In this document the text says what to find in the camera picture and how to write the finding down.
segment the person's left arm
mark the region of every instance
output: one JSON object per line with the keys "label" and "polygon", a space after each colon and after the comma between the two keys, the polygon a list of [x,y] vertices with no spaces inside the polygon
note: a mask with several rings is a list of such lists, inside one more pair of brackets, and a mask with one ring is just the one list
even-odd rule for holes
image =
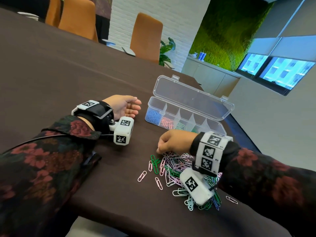
{"label": "person's left arm", "polygon": [[[140,100],[111,96],[104,100],[114,119],[135,117]],[[101,158],[91,157],[101,133],[84,118],[66,116],[35,138],[0,155],[0,236],[37,236],[73,195]]]}

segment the black cable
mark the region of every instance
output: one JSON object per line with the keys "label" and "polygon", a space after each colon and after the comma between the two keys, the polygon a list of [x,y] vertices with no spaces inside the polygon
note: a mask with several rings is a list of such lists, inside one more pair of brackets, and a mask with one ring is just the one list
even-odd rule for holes
{"label": "black cable", "polygon": [[4,153],[10,151],[10,150],[13,150],[14,148],[17,148],[17,147],[19,147],[19,146],[22,146],[22,145],[24,145],[24,144],[27,144],[27,143],[30,143],[30,142],[33,142],[33,141],[38,141],[38,140],[41,140],[41,139],[47,139],[47,138],[58,137],[58,136],[65,136],[65,135],[66,135],[66,134],[48,135],[48,136],[42,136],[42,137],[38,137],[38,138],[35,138],[35,139],[31,139],[31,140],[29,140],[29,141],[25,141],[25,142],[23,142],[23,143],[21,143],[21,144],[16,145],[15,147],[12,147],[12,148],[10,148],[10,149],[4,151],[4,152],[2,153],[2,155],[3,155]]}

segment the window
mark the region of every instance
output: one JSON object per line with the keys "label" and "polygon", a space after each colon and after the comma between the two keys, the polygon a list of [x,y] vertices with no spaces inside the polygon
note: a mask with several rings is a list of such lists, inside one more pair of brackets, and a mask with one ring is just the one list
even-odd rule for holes
{"label": "window", "polygon": [[236,72],[286,96],[314,64],[248,53]]}

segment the cabinet door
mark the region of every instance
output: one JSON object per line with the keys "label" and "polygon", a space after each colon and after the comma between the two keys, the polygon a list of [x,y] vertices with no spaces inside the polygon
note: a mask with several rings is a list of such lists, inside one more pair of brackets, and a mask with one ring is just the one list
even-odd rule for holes
{"label": "cabinet door", "polygon": [[220,83],[219,87],[215,91],[215,96],[229,96],[234,87],[236,86],[239,78],[226,74],[223,81]]}
{"label": "cabinet door", "polygon": [[199,64],[189,58],[186,59],[181,73],[192,76],[194,75],[195,71],[197,70],[197,67]]}
{"label": "cabinet door", "polygon": [[200,64],[193,77],[201,84],[205,92],[213,95],[224,76],[224,72]]}

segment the orange chair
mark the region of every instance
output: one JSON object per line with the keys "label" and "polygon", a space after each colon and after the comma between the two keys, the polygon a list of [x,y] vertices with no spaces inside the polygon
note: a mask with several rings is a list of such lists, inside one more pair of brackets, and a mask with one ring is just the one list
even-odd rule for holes
{"label": "orange chair", "polygon": [[159,64],[162,28],[160,21],[138,13],[130,45],[136,57]]}
{"label": "orange chair", "polygon": [[60,22],[60,0],[49,0],[45,23],[58,27]]}
{"label": "orange chair", "polygon": [[94,3],[90,0],[64,0],[58,28],[97,42]]}

